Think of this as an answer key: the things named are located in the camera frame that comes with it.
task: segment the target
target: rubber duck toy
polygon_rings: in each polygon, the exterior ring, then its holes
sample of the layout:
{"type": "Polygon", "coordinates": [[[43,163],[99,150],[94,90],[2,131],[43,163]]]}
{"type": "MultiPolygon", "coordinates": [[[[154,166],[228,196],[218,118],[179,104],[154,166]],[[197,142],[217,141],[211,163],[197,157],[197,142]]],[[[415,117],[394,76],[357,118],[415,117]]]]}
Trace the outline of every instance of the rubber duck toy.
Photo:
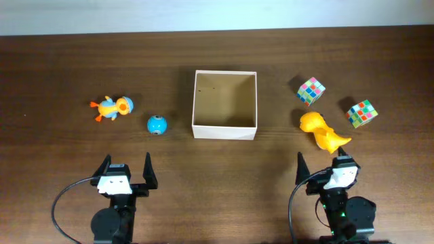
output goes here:
{"type": "Polygon", "coordinates": [[[111,118],[114,121],[117,117],[117,113],[121,115],[127,115],[133,111],[134,104],[133,101],[127,97],[122,97],[118,99],[116,102],[113,102],[111,98],[105,96],[106,100],[97,104],[96,102],[90,102],[91,108],[98,107],[98,115],[95,120],[101,122],[102,117],[111,118]]]}
{"type": "Polygon", "coordinates": [[[317,112],[309,112],[301,116],[300,129],[304,132],[313,132],[320,149],[332,154],[339,146],[351,141],[351,138],[342,138],[327,126],[324,118],[317,112]]]}

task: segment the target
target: wooden table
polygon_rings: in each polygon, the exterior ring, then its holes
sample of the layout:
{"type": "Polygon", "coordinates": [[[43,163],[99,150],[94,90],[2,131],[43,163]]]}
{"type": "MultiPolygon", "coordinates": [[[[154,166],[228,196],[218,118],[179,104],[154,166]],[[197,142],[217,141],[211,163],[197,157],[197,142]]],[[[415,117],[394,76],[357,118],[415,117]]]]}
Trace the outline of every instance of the wooden table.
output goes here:
{"type": "MultiPolygon", "coordinates": [[[[433,26],[1,37],[0,243],[68,243],[50,220],[54,197],[107,153],[143,182],[146,152],[159,189],[138,199],[135,242],[290,243],[296,153],[311,171],[335,157],[298,128],[310,110],[353,138],[344,149],[362,169],[349,194],[377,204],[372,238],[432,243],[433,40],[433,26]],[[254,141],[193,139],[197,69],[258,72],[254,141]],[[327,90],[306,107],[294,88],[312,76],[327,90]],[[133,113],[95,122],[89,101],[105,95],[129,96],[133,113]],[[354,129],[344,112],[365,99],[379,116],[354,129]],[[168,119],[163,136],[146,130],[155,114],[168,119]]],[[[316,200],[296,196],[300,238],[330,234],[316,200]]],[[[108,205],[84,184],[56,216],[91,243],[90,220],[108,205]]]]}

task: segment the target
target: open cardboard box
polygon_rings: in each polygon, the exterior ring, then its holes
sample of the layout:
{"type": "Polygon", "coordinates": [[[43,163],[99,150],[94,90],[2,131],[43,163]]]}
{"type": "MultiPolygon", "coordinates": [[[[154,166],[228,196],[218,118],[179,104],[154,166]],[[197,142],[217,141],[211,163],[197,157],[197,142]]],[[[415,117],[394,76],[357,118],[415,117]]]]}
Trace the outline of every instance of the open cardboard box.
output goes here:
{"type": "Polygon", "coordinates": [[[195,138],[253,140],[257,115],[256,72],[196,70],[195,138]]]}

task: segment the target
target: blue toy ball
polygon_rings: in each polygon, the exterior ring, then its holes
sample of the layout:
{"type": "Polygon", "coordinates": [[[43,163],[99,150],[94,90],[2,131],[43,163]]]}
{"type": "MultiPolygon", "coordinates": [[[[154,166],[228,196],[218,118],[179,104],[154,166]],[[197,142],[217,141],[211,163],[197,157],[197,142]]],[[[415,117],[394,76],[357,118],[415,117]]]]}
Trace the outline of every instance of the blue toy ball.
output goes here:
{"type": "Polygon", "coordinates": [[[154,115],[148,120],[148,131],[154,135],[161,135],[167,129],[167,121],[160,115],[154,115]]]}

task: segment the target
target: colorful puzzle cube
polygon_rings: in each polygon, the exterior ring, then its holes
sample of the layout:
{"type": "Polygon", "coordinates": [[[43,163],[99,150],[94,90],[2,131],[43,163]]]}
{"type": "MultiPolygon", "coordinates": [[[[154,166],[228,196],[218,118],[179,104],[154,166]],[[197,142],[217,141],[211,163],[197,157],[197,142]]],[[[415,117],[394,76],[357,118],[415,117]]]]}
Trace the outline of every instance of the colorful puzzle cube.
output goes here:
{"type": "Polygon", "coordinates": [[[310,78],[306,83],[300,86],[297,92],[297,98],[300,98],[307,106],[310,106],[316,101],[326,88],[317,81],[314,77],[310,78]]]}
{"type": "Polygon", "coordinates": [[[347,119],[353,124],[354,128],[369,123],[378,113],[368,100],[354,105],[347,112],[347,119]]]}

